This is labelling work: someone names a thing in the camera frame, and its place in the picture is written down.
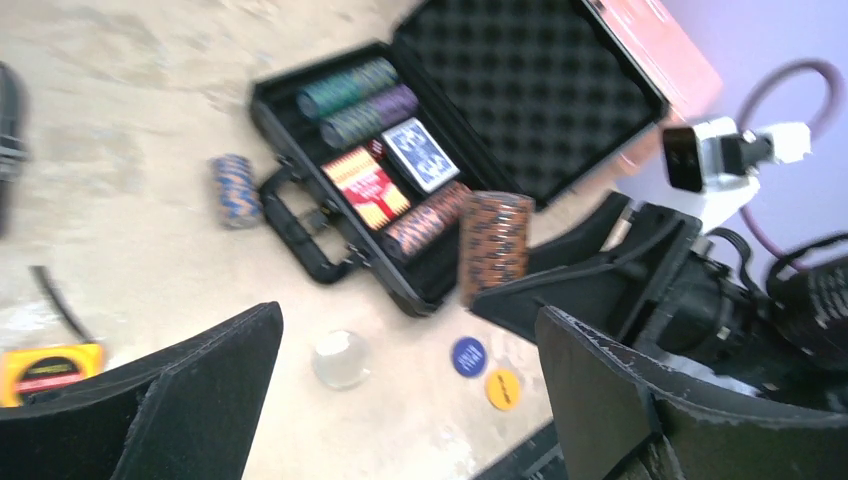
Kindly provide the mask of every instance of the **playing card deck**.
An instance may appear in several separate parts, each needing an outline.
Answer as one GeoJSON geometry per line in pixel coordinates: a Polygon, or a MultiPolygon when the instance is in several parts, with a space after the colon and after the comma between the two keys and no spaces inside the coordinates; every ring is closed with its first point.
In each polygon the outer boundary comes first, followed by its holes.
{"type": "Polygon", "coordinates": [[[363,147],[323,169],[371,230],[385,227],[409,209],[409,199],[363,147]]]}
{"type": "Polygon", "coordinates": [[[417,118],[383,133],[383,141],[403,170],[425,193],[432,193],[459,174],[442,147],[417,118]]]}

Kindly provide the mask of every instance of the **yellow dealer button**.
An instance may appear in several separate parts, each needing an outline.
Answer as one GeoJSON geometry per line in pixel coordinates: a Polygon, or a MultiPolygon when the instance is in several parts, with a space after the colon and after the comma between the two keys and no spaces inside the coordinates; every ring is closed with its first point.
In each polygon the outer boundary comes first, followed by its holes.
{"type": "Polygon", "coordinates": [[[486,379],[486,396],[498,410],[512,410],[521,400],[518,377],[506,369],[495,370],[486,379]]]}

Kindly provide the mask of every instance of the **black foam panel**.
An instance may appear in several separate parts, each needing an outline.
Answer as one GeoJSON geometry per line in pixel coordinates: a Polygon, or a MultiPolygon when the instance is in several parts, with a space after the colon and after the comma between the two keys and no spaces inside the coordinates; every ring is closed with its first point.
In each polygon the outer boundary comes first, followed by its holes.
{"type": "Polygon", "coordinates": [[[579,0],[431,0],[399,33],[519,189],[540,202],[664,113],[664,100],[579,0]]]}
{"type": "Polygon", "coordinates": [[[241,478],[283,317],[257,305],[188,340],[0,409],[0,479],[241,478]]]}

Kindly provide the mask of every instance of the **case handle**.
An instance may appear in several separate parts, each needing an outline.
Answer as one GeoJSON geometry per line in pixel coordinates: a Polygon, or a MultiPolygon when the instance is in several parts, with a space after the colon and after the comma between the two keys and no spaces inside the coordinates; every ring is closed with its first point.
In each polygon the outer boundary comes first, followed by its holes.
{"type": "Polygon", "coordinates": [[[264,208],[265,219],[310,277],[323,285],[336,283],[361,265],[361,257],[353,252],[341,263],[330,262],[309,232],[300,224],[300,220],[277,195],[283,184],[295,179],[291,162],[285,157],[280,157],[279,160],[282,165],[280,169],[259,187],[259,199],[264,208]]]}

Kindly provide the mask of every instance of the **black equipment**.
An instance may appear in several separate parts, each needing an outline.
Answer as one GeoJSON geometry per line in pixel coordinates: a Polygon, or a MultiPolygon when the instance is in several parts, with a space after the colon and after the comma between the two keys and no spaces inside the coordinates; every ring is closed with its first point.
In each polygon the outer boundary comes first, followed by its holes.
{"type": "Polygon", "coordinates": [[[7,223],[12,184],[26,159],[21,139],[24,100],[23,83],[8,65],[0,62],[0,236],[7,223]]]}
{"type": "Polygon", "coordinates": [[[241,478],[283,333],[257,305],[195,337],[0,409],[0,478],[241,478]]]}
{"type": "Polygon", "coordinates": [[[531,275],[475,297],[473,313],[538,341],[563,441],[548,425],[480,478],[558,478],[537,474],[559,459],[571,480],[844,476],[848,260],[779,274],[848,235],[776,261],[763,292],[746,271],[751,251],[739,235],[701,236],[694,217],[652,204],[628,212],[628,204],[610,194],[583,224],[531,252],[531,275]],[[601,252],[623,215],[630,230],[601,252]],[[711,236],[739,250],[741,286],[709,258],[711,236]],[[669,354],[761,393],[677,372],[661,364],[669,354]],[[528,444],[535,458],[517,463],[528,444]]]}

